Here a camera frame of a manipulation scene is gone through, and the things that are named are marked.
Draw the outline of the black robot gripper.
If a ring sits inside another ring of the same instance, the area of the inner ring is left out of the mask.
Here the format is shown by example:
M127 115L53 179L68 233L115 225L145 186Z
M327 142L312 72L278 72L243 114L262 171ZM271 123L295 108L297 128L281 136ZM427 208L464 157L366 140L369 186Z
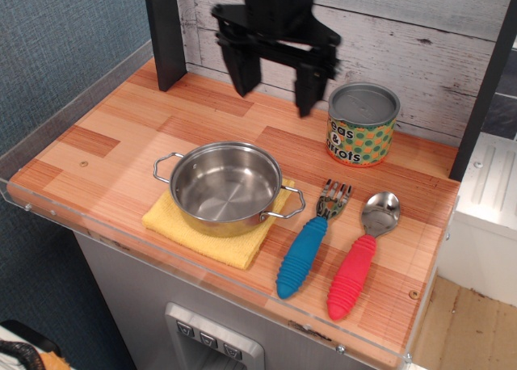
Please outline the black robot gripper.
M295 97L300 117L323 97L336 75L341 36L313 15L314 0L244 0L216 4L217 43L236 92L244 97L262 79L260 60L296 68Z

